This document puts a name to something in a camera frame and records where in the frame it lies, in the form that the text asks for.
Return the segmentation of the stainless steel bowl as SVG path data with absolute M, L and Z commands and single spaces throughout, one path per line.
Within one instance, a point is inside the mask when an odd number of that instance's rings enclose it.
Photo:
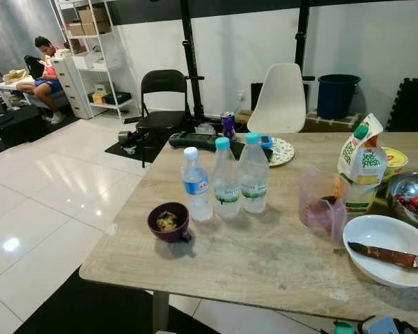
M 418 226 L 418 216 L 397 203 L 396 195 L 407 198 L 418 196 L 418 172 L 393 176 L 387 188 L 387 204 L 394 216 L 410 225 Z

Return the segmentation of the yellow Maggi noodle cup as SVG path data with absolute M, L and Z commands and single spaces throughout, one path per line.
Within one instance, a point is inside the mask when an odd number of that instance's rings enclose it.
M 409 162 L 409 159 L 400 150 L 385 146 L 383 146 L 383 150 L 387 154 L 387 168 L 384 174 L 384 180 L 387 180 L 393 175 L 399 174 L 401 169 Z

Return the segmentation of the Peel Fresh juice carton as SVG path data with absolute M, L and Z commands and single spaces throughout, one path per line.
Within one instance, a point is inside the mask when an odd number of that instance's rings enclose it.
M 370 113 L 342 146 L 337 170 L 350 184 L 345 199 L 349 214 L 367 213 L 377 197 L 388 167 L 387 154 L 378 146 L 378 136 L 383 132 L 383 125 Z

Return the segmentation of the brown sweet potato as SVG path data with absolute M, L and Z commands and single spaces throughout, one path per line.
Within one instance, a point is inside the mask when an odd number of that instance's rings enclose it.
M 403 253 L 393 249 L 378 248 L 362 243 L 347 241 L 347 246 L 365 257 L 378 259 L 379 261 L 397 265 L 408 269 L 418 269 L 418 255 Z

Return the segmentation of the dark blue plastic bucket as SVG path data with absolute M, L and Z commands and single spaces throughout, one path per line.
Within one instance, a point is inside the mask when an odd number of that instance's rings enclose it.
M 324 75 L 318 78 L 317 115 L 323 120 L 340 120 L 348 115 L 361 77 Z

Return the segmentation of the pink plastic measuring jug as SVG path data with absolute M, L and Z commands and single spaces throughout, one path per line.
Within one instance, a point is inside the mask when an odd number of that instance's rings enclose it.
M 330 236 L 335 249 L 345 248 L 343 227 L 347 222 L 349 181 L 339 174 L 312 169 L 299 178 L 299 214 L 304 225 Z

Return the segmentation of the white plastic shell chair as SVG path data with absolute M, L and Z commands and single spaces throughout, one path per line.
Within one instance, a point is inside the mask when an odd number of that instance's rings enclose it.
M 248 130 L 261 134 L 298 133 L 307 118 L 307 96 L 296 63 L 273 64 L 264 79 Z

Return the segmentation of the light wooden dining table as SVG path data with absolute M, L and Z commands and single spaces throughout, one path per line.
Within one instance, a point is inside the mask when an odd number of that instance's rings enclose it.
M 299 218 L 298 181 L 313 169 L 336 172 L 347 134 L 282 134 L 295 158 L 270 171 L 262 214 L 190 223 L 188 242 L 160 241 L 148 215 L 186 202 L 182 150 L 165 145 L 79 268 L 82 279 L 190 298 L 241 303 L 359 321 L 390 315 L 418 327 L 418 287 L 387 287 L 361 273 L 345 251 Z

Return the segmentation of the purple drink can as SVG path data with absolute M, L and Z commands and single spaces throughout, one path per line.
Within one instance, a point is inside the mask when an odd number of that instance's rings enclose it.
M 219 120 L 222 122 L 222 136 L 231 140 L 235 138 L 235 112 L 225 111 L 219 115 Z

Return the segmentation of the black folding chair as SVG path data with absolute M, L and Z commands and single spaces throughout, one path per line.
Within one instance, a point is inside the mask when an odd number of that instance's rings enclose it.
M 183 107 L 178 111 L 150 112 L 144 102 L 145 93 L 177 92 L 183 93 Z M 146 156 L 146 141 L 149 134 L 173 132 L 189 117 L 187 101 L 187 80 L 178 70 L 152 70 L 146 73 L 140 82 L 141 111 L 136 130 L 144 137 L 138 142 L 141 160 Z

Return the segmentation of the dark purple mug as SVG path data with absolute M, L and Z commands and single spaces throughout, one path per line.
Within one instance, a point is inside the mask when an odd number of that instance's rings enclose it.
M 179 202 L 157 206 L 148 216 L 148 227 L 154 235 L 169 243 L 189 242 L 189 210 Z

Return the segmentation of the white metal shelf rack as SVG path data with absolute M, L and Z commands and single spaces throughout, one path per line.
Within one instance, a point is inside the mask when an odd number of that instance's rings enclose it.
M 95 116 L 115 115 L 122 123 L 139 117 L 132 67 L 122 35 L 111 18 L 111 0 L 51 0 L 63 33 L 63 48 L 57 57 L 71 57 L 84 80 L 84 91 Z M 111 32 L 71 36 L 67 24 L 81 23 L 77 11 L 103 7 L 110 18 Z

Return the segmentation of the white drawer cabinet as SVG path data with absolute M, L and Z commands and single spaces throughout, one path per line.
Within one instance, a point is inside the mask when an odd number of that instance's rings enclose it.
M 53 69 L 59 82 L 63 86 L 63 92 L 69 105 L 71 105 L 72 113 L 82 120 L 90 120 L 94 117 L 94 112 L 88 104 L 87 93 L 84 91 L 84 80 L 79 75 L 79 70 L 73 63 L 71 57 L 50 58 Z

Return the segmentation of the brown cardboard box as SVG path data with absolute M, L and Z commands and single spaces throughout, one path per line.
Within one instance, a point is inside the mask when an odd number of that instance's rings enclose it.
M 70 23 L 67 24 L 67 31 L 71 36 L 100 35 L 111 32 L 111 25 L 109 22 Z
M 79 21 L 82 24 L 86 23 L 108 23 L 110 18 L 107 14 L 107 10 L 103 7 L 94 7 L 94 8 L 82 8 L 77 11 L 79 16 Z

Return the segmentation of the seated person red shirt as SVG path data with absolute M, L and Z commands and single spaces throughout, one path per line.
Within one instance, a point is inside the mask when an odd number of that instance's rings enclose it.
M 41 77 L 36 77 L 33 82 L 18 83 L 17 89 L 23 93 L 30 93 L 37 97 L 41 102 L 45 103 L 51 109 L 51 116 L 44 116 L 44 120 L 49 120 L 51 125 L 59 124 L 65 117 L 57 108 L 56 102 L 53 101 L 51 95 L 53 93 L 63 90 L 59 78 L 56 75 L 56 70 L 51 64 L 51 58 L 55 55 L 58 47 L 52 44 L 49 39 L 44 36 L 36 36 L 34 45 L 41 54 L 44 54 L 44 60 L 39 61 L 43 64 L 44 70 Z

